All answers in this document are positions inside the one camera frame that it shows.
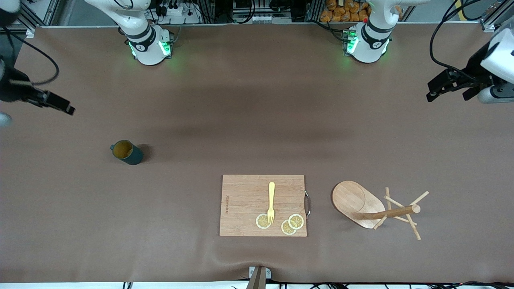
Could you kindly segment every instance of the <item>cutting board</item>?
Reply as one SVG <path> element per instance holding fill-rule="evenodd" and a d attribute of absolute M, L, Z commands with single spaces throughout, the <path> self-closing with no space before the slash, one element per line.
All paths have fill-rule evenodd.
<path fill-rule="evenodd" d="M 269 182 L 275 182 L 275 221 L 269 228 L 260 229 L 255 219 L 268 211 Z M 219 235 L 306 237 L 304 198 L 303 175 L 223 175 Z M 281 225 L 292 214 L 301 215 L 305 223 L 296 233 L 287 236 L 282 232 Z"/>

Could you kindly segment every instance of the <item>lemon slice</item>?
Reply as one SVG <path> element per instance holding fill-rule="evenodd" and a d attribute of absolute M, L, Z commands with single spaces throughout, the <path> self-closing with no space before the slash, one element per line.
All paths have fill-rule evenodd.
<path fill-rule="evenodd" d="M 261 229 L 267 229 L 269 226 L 271 226 L 271 224 L 268 223 L 268 215 L 266 214 L 258 215 L 257 219 L 255 219 L 255 223 L 257 224 L 257 227 Z"/>
<path fill-rule="evenodd" d="M 289 226 L 288 220 L 283 221 L 282 225 L 280 227 L 282 228 L 282 233 L 284 233 L 288 236 L 296 233 L 296 230 Z"/>
<path fill-rule="evenodd" d="M 289 226 L 294 230 L 300 230 L 303 227 L 303 224 L 305 223 L 303 221 L 303 217 L 298 214 L 292 214 L 289 219 L 287 220 L 287 223 Z"/>

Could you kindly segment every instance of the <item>brown tabletop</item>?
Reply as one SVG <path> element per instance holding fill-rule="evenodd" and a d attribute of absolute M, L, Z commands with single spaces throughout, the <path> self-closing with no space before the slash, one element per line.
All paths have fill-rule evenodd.
<path fill-rule="evenodd" d="M 427 103 L 434 25 L 399 25 L 374 64 L 315 25 L 183 28 L 173 59 L 132 60 L 116 29 L 38 29 L 45 86 L 74 116 L 2 103 L 0 281 L 204 281 L 265 265 L 287 282 L 514 281 L 514 106 Z M 491 34 L 445 25 L 457 67 Z M 52 64 L 27 46 L 33 81 Z M 129 166 L 109 147 L 141 145 Z M 304 174 L 307 238 L 220 237 L 223 174 Z M 408 204 L 408 224 L 355 225 L 330 195 L 353 180 Z"/>

